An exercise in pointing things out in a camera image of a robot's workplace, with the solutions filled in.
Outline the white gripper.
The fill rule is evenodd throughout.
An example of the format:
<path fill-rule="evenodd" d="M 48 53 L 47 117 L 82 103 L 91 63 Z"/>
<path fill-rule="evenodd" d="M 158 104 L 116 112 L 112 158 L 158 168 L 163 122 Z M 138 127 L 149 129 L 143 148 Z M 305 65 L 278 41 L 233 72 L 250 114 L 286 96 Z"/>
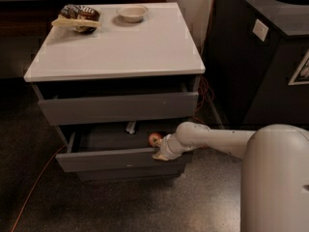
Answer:
<path fill-rule="evenodd" d="M 163 139 L 156 140 L 154 146 L 159 147 L 159 152 L 153 154 L 153 159 L 161 161 L 175 160 L 183 153 L 193 150 L 192 146 L 182 144 L 175 134 L 168 134 Z"/>

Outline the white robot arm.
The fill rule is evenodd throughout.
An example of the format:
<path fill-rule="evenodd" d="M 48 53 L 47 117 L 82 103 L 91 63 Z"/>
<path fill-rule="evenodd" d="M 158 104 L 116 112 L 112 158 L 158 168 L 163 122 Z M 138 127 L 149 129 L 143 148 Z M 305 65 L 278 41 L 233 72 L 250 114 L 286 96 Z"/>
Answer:
<path fill-rule="evenodd" d="M 149 143 L 156 160 L 175 160 L 209 146 L 242 160 L 240 232 L 309 232 L 309 131 L 290 125 L 259 130 L 212 130 L 179 124 Z"/>

